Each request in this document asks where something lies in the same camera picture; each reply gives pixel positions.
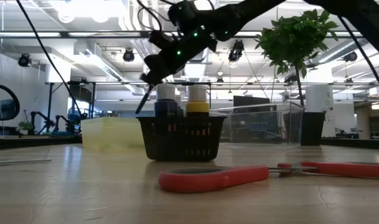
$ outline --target workbench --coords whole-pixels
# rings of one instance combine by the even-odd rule
[[[0,223],[379,223],[379,180],[294,175],[202,194],[160,190],[163,169],[279,162],[379,162],[379,150],[221,143],[212,162],[154,162],[144,149],[100,152],[81,144],[0,151]]]

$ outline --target black pot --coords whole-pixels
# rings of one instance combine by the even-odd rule
[[[301,145],[320,146],[325,113],[305,112],[302,116]]]

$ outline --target bottle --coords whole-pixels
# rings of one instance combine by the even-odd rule
[[[157,118],[175,118],[178,116],[178,104],[175,101],[175,86],[158,84],[157,101],[154,104],[154,116]]]
[[[209,116],[210,106],[207,103],[207,87],[203,85],[192,85],[189,86],[188,89],[187,116]]]
[[[175,96],[175,102],[178,104],[178,117],[182,118],[184,117],[184,109],[182,109],[182,98],[181,95]]]

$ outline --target black basket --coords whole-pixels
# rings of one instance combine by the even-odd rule
[[[225,117],[138,118],[146,155],[157,161],[215,159]]]

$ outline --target scissors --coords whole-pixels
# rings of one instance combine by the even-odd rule
[[[265,180],[269,173],[291,174],[295,171],[344,177],[379,178],[379,164],[300,162],[246,167],[191,167],[164,170],[159,175],[161,189],[172,192],[207,192],[225,187]]]

